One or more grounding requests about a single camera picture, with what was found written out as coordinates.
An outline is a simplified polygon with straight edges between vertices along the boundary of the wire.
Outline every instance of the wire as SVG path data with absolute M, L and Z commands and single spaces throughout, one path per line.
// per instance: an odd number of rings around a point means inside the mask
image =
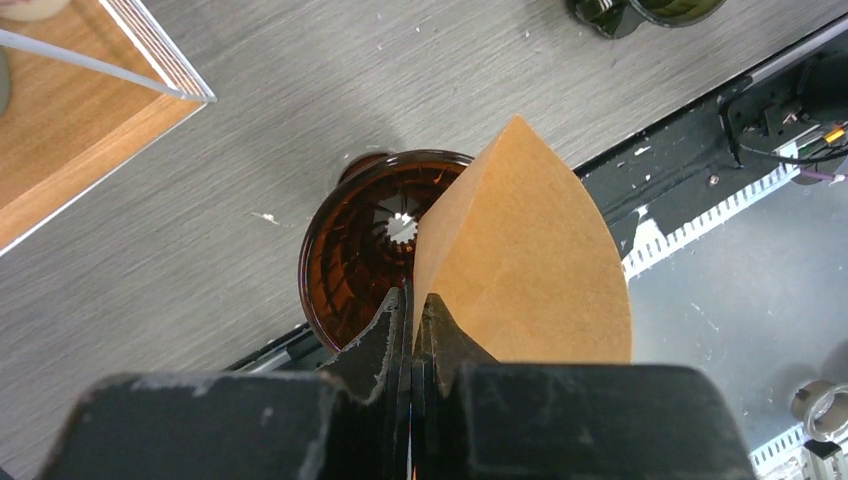
M 780 163 L 786 163 L 788 165 L 815 165 L 815 164 L 821 163 L 821 162 L 829 162 L 831 160 L 840 160 L 840 159 L 844 159 L 845 157 L 848 157 L 848 148 L 846 148 L 846 147 L 842 147 L 842 150 L 839 153 L 826 155 L 824 157 L 797 159 L 797 158 L 790 158 L 790 157 L 782 157 L 780 155 L 775 155 L 773 153 L 764 152 L 762 150 L 757 150 L 755 148 L 751 148 L 751 147 L 742 145 L 741 143 L 737 143 L 736 146 L 738 148 L 742 149 L 742 150 L 745 150 L 746 152 L 756 154 L 760 158 L 764 158 L 764 159 L 767 158 L 769 160 L 772 160 L 772 161 L 775 161 L 775 162 L 780 162 Z

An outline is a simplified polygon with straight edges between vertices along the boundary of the brown paper filter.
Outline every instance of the brown paper filter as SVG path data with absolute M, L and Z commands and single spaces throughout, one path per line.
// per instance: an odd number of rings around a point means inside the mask
M 500 361 L 630 361 L 612 237 L 580 180 L 518 116 L 422 218 L 414 292 L 416 321 L 438 293 Z

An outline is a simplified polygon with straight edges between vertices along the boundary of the wood grain surface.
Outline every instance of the wood grain surface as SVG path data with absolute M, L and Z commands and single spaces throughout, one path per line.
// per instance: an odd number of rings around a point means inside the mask
M 848 11 L 730 0 L 610 42 L 558 0 L 146 3 L 220 102 L 0 258 L 0 464 L 22 478 L 98 378 L 221 368 L 303 321 L 300 242 L 343 152 L 474 154 L 521 113 L 577 165 Z
M 97 0 L 0 28 L 158 75 Z M 7 50 L 12 97 L 0 117 L 0 249 L 198 108 L 99 72 Z

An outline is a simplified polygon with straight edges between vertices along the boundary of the wooden tray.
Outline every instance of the wooden tray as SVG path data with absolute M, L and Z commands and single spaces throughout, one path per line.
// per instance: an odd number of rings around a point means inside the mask
M 0 28 L 159 79 L 97 0 Z M 0 250 L 203 104 L 81 67 L 6 49 L 12 75 L 0 117 Z

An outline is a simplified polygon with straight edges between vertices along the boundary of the black cable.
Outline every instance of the black cable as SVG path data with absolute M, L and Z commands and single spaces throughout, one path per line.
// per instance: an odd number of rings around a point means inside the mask
M 843 147 L 843 150 L 839 153 L 834 153 L 832 155 L 826 155 L 824 157 L 819 158 L 805 158 L 805 159 L 797 159 L 790 157 L 782 157 L 780 155 L 775 155 L 773 153 L 764 152 L 762 150 L 757 150 L 755 148 L 747 147 L 742 145 L 741 143 L 737 143 L 736 146 L 746 152 L 750 152 L 756 154 L 760 158 L 768 158 L 771 161 L 786 163 L 788 165 L 815 165 L 821 162 L 829 162 L 831 160 L 841 160 L 845 157 L 848 157 L 848 148 Z

